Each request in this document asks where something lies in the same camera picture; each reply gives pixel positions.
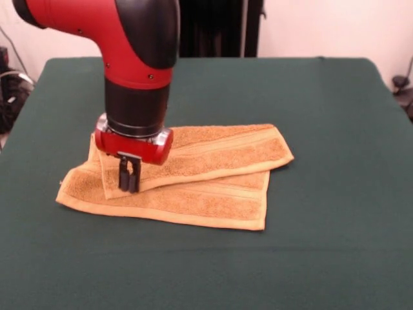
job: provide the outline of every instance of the orange towel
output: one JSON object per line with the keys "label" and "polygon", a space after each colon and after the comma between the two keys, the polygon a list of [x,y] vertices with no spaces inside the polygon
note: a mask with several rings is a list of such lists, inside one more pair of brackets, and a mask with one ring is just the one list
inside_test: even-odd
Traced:
{"label": "orange towel", "polygon": [[273,125],[173,128],[163,166],[142,164],[141,192],[117,188],[119,161],[96,149],[69,171],[56,201],[107,216],[263,230],[270,171],[294,159]]}

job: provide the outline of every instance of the green tablecloth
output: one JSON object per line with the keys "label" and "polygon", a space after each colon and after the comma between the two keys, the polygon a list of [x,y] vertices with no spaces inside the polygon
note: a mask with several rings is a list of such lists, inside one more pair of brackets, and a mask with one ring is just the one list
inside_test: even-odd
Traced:
{"label": "green tablecloth", "polygon": [[0,309],[413,309],[413,126],[365,59],[180,59],[166,124],[273,123],[263,232],[72,211],[100,59],[47,63],[0,155]]}

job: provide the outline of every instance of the towel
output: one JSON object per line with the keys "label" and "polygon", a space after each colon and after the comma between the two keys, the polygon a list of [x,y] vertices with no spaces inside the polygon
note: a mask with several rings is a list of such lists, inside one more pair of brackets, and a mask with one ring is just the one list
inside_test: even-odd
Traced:
{"label": "towel", "polygon": [[119,160],[96,148],[65,176],[56,201],[105,216],[205,227],[265,228],[270,171],[294,159],[271,124],[177,127],[162,166],[142,164],[141,192],[117,188]]}

